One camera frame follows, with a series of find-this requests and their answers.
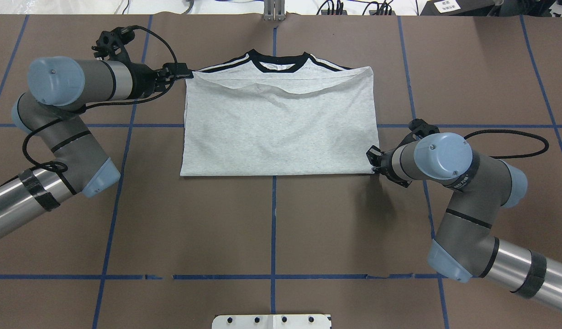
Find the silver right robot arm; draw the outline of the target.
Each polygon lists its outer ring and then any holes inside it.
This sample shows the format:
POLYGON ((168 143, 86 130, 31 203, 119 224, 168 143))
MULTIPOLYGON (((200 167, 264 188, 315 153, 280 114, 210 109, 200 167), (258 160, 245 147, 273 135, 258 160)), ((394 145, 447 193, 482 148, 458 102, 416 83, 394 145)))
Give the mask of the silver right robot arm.
POLYGON ((371 146, 366 156, 373 173, 408 187, 430 180, 452 191, 431 242, 428 264, 462 283, 473 277, 562 312, 562 263, 491 235, 501 208, 524 198, 528 181, 506 156, 491 157, 472 148, 467 137, 441 133, 422 119, 395 148, 371 146))

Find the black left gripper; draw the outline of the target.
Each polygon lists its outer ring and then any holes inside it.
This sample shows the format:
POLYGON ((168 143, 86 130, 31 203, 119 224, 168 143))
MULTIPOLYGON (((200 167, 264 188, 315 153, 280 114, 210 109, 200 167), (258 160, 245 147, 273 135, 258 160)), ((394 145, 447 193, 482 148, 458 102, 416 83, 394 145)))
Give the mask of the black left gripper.
POLYGON ((93 46, 95 58, 107 66, 112 78, 111 99, 156 99, 173 86, 175 80, 193 79, 193 71, 185 63, 176 63, 176 55, 164 38, 145 27, 116 27, 103 31, 93 46), (172 62, 160 69, 131 60, 126 45, 144 31, 162 43, 172 62))

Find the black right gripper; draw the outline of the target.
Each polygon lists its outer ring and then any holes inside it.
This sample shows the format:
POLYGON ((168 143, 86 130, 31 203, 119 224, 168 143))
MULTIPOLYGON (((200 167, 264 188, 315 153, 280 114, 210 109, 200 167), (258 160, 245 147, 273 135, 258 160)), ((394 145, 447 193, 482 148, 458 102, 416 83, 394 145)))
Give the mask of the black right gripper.
POLYGON ((372 166, 372 172, 385 176, 389 181, 402 186, 409 187, 415 179, 404 172, 401 165, 401 156, 407 144, 421 140, 429 135, 439 133, 439 127, 427 123, 423 119, 414 119, 408 123, 410 133, 398 144, 398 146, 387 152, 381 151, 377 146, 371 146, 366 157, 372 166))

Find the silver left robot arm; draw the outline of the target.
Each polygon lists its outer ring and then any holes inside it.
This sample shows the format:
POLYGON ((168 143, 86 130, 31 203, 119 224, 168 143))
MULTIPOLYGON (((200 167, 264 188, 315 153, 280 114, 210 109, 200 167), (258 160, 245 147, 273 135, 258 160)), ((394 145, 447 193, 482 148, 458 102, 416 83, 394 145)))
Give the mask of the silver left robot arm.
POLYGON ((60 207, 72 196, 108 189, 121 173, 81 115, 99 106, 135 106, 158 99, 193 72, 172 61, 158 69, 130 59, 126 45, 148 28, 134 25, 103 31, 93 60, 37 58, 27 74, 29 90, 14 103, 14 125, 26 132, 21 150, 31 167, 0 185, 0 239, 60 207))

